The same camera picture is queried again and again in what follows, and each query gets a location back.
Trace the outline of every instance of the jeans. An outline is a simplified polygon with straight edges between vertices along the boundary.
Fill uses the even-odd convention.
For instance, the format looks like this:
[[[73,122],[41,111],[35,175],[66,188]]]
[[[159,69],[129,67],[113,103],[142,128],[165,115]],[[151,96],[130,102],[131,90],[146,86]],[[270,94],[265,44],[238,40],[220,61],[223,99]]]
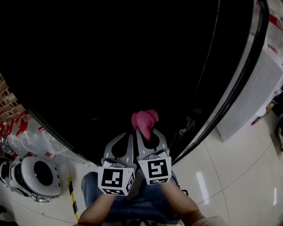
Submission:
[[[82,180],[82,191],[86,208],[102,194],[98,188],[98,174],[90,172]],[[172,172],[171,181],[178,185]],[[143,179],[139,193],[131,200],[116,196],[103,225],[128,219],[151,220],[162,224],[177,224],[179,219],[173,213],[160,185],[147,185]]]

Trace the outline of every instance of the yellow and black tape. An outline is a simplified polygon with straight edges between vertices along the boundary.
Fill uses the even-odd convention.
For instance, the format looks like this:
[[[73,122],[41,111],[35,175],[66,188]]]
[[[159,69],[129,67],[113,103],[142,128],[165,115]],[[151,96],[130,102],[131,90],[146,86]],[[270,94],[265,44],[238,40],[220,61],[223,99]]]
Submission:
[[[70,196],[71,196],[71,201],[72,201],[72,205],[73,205],[73,210],[74,210],[76,222],[78,222],[79,221],[78,214],[77,214],[78,207],[76,206],[76,201],[75,201],[75,197],[74,197],[72,178],[68,177],[67,181],[68,181],[68,186],[69,186],[69,191],[70,191]]]

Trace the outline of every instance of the pink towel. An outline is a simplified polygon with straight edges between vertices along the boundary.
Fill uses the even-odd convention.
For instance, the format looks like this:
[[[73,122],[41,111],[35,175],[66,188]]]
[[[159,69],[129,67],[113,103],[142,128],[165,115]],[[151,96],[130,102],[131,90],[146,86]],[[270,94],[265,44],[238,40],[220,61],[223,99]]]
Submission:
[[[155,122],[158,122],[158,114],[155,110],[133,113],[132,125],[134,131],[139,128],[145,139],[148,141],[151,139],[150,129],[154,126]]]

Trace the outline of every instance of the forearm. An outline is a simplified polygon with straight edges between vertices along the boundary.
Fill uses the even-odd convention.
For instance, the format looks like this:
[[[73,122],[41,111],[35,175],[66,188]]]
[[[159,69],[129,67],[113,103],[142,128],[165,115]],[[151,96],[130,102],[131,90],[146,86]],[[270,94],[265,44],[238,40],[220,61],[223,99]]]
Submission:
[[[204,218],[197,204],[186,196],[174,183],[163,183],[160,186],[170,206],[185,226],[193,225],[196,221]]]
[[[102,194],[80,216],[78,224],[100,226],[105,221],[116,196]]]

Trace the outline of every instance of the sleeve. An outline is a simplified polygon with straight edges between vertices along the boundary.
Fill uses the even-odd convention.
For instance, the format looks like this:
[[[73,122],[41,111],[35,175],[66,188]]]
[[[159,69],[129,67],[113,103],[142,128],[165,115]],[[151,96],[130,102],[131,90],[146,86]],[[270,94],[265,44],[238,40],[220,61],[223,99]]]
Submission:
[[[197,222],[195,222],[192,226],[228,226],[228,225],[220,216],[213,216],[213,217],[202,218]]]

